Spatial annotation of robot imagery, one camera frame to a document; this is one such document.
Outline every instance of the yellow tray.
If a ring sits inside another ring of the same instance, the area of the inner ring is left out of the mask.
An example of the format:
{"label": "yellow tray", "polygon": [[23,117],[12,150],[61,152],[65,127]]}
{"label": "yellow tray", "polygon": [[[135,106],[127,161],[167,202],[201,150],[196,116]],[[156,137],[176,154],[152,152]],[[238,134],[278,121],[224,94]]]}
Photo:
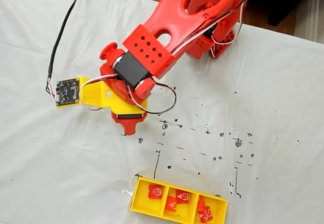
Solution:
{"label": "yellow tray", "polygon": [[[163,188],[163,195],[161,199],[149,199],[148,187],[149,185],[161,185]],[[176,189],[189,192],[188,204],[177,204],[176,211],[165,210],[167,196],[175,197]],[[152,215],[155,217],[176,221],[184,224],[201,223],[197,209],[199,195],[202,195],[205,204],[211,209],[213,219],[206,222],[207,224],[224,224],[227,200],[217,196],[207,195],[197,191],[161,183],[148,178],[140,177],[137,181],[131,211]]]}

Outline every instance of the hole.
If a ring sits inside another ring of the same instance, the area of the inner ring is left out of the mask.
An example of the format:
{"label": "hole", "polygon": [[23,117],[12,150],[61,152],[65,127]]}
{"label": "hole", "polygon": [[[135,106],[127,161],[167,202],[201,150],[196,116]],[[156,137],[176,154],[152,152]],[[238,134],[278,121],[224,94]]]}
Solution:
{"label": "hole", "polygon": [[167,33],[163,33],[157,38],[157,40],[166,46],[171,41],[171,36]]}

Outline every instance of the yellow 3d-printed part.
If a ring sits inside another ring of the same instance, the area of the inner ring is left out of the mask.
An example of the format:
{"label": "yellow 3d-printed part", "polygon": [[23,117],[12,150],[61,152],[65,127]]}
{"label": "yellow 3d-printed part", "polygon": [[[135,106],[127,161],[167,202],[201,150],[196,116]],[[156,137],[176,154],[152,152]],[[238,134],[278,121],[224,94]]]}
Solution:
{"label": "yellow 3d-printed part", "polygon": [[[163,194],[161,199],[149,199],[149,185],[162,186]],[[176,190],[183,190],[189,193],[188,203],[177,204],[176,211],[165,209],[167,197],[176,197]],[[198,224],[200,222],[197,212],[199,195],[204,198],[205,205],[210,207],[213,219],[207,224],[224,224],[227,200],[213,195],[203,194],[197,191],[165,184],[148,178],[139,177],[133,195],[131,211],[152,215],[155,217],[176,221],[184,224]]]}
{"label": "yellow 3d-printed part", "polygon": [[[77,78],[79,81],[78,90],[80,87],[89,79],[87,77],[81,76]],[[103,81],[96,82],[93,84],[87,84],[82,88],[80,93],[83,104],[99,107],[99,108],[111,108],[111,111],[117,115],[125,114],[143,114],[144,111],[137,108],[135,105],[131,105],[121,99],[111,88]],[[81,100],[76,100],[75,103],[63,106],[57,106],[57,108],[80,105]],[[142,104],[142,107],[147,107],[147,100]]]}

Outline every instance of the microcontroller board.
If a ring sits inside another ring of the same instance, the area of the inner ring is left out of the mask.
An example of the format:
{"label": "microcontroller board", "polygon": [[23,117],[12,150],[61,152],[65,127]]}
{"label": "microcontroller board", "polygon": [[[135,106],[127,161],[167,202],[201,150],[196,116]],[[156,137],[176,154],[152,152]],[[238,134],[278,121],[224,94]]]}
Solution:
{"label": "microcontroller board", "polygon": [[79,104],[79,78],[58,81],[56,84],[56,107]]}

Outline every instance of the white paper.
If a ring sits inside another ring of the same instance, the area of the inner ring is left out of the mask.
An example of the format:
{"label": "white paper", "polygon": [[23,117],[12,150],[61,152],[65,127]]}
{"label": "white paper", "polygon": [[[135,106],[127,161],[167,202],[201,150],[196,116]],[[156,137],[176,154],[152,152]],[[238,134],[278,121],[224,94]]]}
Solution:
{"label": "white paper", "polygon": [[[129,210],[157,151],[155,179],[227,199],[225,223],[324,222],[324,45],[244,25],[219,59],[184,55],[162,79],[176,107],[124,137],[109,110],[55,109],[45,91],[72,2],[0,0],[1,224],[168,223]],[[99,76],[101,50],[123,48],[155,6],[78,0],[52,82]],[[157,88],[149,104],[171,100]]]}

